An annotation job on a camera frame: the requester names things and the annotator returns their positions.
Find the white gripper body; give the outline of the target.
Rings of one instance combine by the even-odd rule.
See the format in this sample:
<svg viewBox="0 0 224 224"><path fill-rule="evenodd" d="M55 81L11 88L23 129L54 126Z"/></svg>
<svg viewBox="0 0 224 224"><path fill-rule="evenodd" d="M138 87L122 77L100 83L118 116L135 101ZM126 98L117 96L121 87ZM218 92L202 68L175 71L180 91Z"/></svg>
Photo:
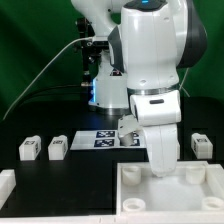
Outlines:
<svg viewBox="0 0 224 224"><path fill-rule="evenodd" d="M152 173L164 177L173 172L177 163L177 125L144 127L143 133Z"/></svg>

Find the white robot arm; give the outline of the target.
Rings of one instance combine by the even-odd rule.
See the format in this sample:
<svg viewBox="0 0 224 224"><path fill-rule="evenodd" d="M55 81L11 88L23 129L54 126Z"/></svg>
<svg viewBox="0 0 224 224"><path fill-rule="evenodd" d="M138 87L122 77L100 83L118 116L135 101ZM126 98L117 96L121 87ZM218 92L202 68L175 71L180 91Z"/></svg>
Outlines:
<svg viewBox="0 0 224 224"><path fill-rule="evenodd" d="M144 134L152 172L176 168L181 121L179 68L196 64L206 31L193 0L71 0L101 50L89 106L120 114L118 136L128 146Z"/></svg>

